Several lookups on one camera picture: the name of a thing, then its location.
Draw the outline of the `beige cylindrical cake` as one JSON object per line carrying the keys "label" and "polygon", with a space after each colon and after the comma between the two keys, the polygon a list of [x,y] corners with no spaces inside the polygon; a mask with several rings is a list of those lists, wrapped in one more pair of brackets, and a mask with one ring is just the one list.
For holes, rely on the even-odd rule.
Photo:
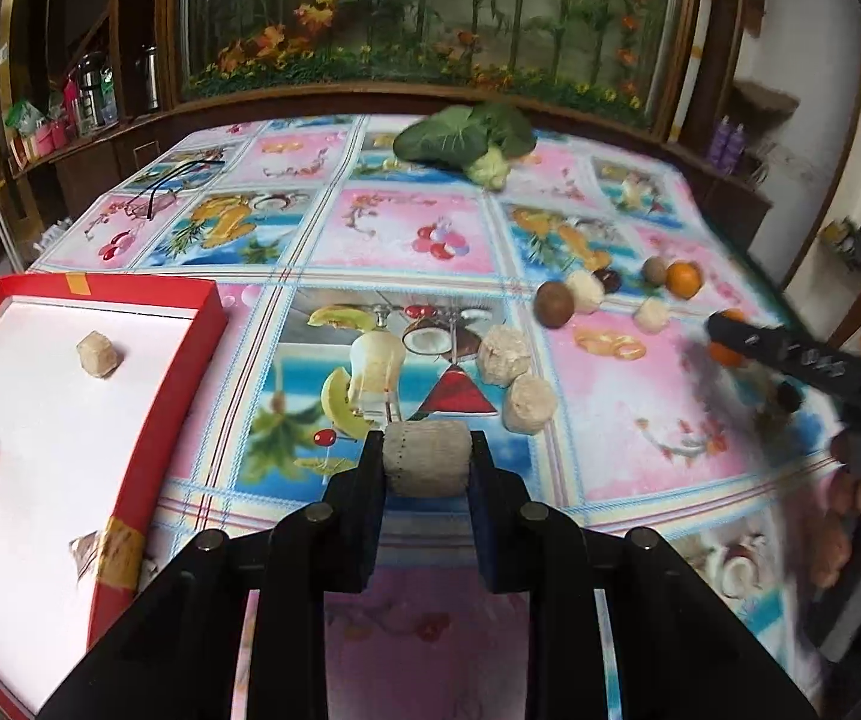
{"label": "beige cylindrical cake", "polygon": [[390,422],[383,431],[383,470],[399,497],[461,496],[472,453],[471,431],[461,421]]}

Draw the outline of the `medium orange tangerine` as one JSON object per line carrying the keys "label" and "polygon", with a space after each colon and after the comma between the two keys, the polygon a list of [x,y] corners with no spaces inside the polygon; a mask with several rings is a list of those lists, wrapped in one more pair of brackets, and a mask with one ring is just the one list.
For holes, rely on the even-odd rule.
{"label": "medium orange tangerine", "polygon": [[665,286],[673,296],[690,301],[704,286],[704,273],[695,262],[677,260],[666,266]]}

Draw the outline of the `cream round cake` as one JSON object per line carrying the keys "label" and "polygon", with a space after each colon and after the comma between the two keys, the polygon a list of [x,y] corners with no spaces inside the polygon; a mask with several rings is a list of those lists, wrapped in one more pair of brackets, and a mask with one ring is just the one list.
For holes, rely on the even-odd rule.
{"label": "cream round cake", "polygon": [[570,271],[565,277],[565,286],[574,300],[574,310],[579,314],[593,314],[606,299],[606,289],[590,271]]}
{"label": "cream round cake", "polygon": [[634,312],[635,327],[648,335],[658,335],[663,332],[670,320],[670,309],[658,298],[645,299]]}

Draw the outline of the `beige round cake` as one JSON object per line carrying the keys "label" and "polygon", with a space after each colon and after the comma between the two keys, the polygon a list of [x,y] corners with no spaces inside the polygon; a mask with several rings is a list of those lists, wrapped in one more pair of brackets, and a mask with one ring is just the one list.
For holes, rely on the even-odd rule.
{"label": "beige round cake", "polygon": [[523,333],[508,325],[494,325],[478,348],[478,371],[482,382],[508,387],[531,369],[531,353]]}
{"label": "beige round cake", "polygon": [[533,374],[521,374],[505,390],[503,426],[510,433],[533,434],[551,421],[557,410],[557,398],[546,380]]}

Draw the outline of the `small brown longan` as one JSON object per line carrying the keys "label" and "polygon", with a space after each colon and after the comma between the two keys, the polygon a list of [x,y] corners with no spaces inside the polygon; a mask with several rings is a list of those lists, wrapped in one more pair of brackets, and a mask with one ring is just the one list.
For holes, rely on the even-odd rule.
{"label": "small brown longan", "polygon": [[670,264],[663,257],[653,255],[642,265],[642,278],[653,288],[663,288],[668,279]]}

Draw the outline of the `dark brown small fruit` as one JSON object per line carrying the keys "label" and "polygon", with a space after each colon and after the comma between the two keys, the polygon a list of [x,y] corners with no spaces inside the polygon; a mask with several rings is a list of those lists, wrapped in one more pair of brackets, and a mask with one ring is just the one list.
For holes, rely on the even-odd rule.
{"label": "dark brown small fruit", "polygon": [[614,294],[622,288],[622,275],[612,268],[600,268],[595,271],[595,277],[601,283],[606,294]]}

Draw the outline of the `brown round longan fruit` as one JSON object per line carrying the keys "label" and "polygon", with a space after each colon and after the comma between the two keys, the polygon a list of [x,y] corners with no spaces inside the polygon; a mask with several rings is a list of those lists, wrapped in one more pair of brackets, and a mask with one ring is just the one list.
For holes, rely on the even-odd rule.
{"label": "brown round longan fruit", "polygon": [[546,281],[536,291],[533,312],[542,327],[562,328],[575,314],[574,294],[562,281]]}

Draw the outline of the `beige hexagonal cake piece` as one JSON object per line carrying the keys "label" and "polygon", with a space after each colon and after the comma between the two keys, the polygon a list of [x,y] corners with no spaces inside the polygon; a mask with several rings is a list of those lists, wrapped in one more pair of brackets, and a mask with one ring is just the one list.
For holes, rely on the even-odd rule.
{"label": "beige hexagonal cake piece", "polygon": [[97,379],[106,379],[121,364],[121,353],[103,333],[90,332],[76,346],[80,367]]}

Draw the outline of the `purple bottles on shelf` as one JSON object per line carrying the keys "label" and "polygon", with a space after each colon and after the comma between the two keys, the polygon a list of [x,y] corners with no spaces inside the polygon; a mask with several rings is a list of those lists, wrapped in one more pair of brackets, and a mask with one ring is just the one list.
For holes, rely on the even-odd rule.
{"label": "purple bottles on shelf", "polygon": [[746,146],[746,132],[741,122],[735,122],[729,115],[723,115],[710,140],[707,161],[721,174],[733,174],[743,156]]}

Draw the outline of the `colourful fruit print tablecloth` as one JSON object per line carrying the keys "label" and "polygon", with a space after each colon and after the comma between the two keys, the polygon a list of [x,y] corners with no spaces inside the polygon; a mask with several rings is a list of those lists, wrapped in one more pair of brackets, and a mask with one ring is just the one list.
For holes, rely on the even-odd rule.
{"label": "colourful fruit print tablecloth", "polygon": [[[149,556],[190,534],[251,535],[318,499],[359,456],[355,429],[462,421],[500,468],[585,525],[652,525],[810,704],[823,667],[798,629],[798,557],[837,418],[827,398],[709,353],[707,316],[772,325],[793,309],[711,227],[681,172],[541,133],[500,192],[396,158],[398,117],[323,115],[206,128],[103,193],[40,259],[44,271],[212,278],[229,311],[179,438]],[[695,262],[690,301],[642,265]],[[612,268],[622,288],[557,330],[536,291]],[[635,327],[645,299],[668,327]],[[487,330],[523,333],[557,410],[503,426],[484,383]]]}

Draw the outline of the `red white shallow box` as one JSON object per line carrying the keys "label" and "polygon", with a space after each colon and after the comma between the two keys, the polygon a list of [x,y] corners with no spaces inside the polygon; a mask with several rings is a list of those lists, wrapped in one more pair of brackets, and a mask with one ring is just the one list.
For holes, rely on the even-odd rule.
{"label": "red white shallow box", "polygon": [[[0,711],[32,717],[133,600],[173,446],[224,333],[199,278],[0,278]],[[100,332],[110,377],[80,367]]]}

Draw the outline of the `green leafy vegetable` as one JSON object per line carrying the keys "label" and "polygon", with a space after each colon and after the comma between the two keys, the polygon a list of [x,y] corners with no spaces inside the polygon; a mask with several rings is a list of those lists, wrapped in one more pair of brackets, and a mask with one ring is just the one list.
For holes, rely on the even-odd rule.
{"label": "green leafy vegetable", "polygon": [[512,163],[536,148],[535,131],[513,106],[448,106],[399,132],[393,153],[408,163],[462,172],[473,184],[500,192]]}

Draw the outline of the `flower bamboo glass panel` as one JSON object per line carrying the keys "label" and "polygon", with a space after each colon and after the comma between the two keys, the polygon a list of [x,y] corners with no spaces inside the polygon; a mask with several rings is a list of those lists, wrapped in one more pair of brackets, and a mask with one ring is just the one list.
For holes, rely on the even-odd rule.
{"label": "flower bamboo glass panel", "polygon": [[462,86],[651,127],[694,0],[165,0],[186,99],[273,86]]}

